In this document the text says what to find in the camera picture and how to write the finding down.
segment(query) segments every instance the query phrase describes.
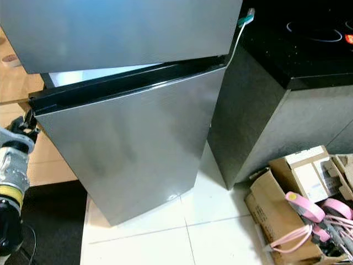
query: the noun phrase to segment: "refrigerator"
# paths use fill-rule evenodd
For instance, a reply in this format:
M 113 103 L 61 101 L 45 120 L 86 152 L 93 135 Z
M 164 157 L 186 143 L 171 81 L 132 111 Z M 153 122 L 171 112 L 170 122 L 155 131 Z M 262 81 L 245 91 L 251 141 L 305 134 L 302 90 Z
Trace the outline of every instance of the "refrigerator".
M 1 0 L 35 117 L 112 225 L 194 186 L 241 0 Z

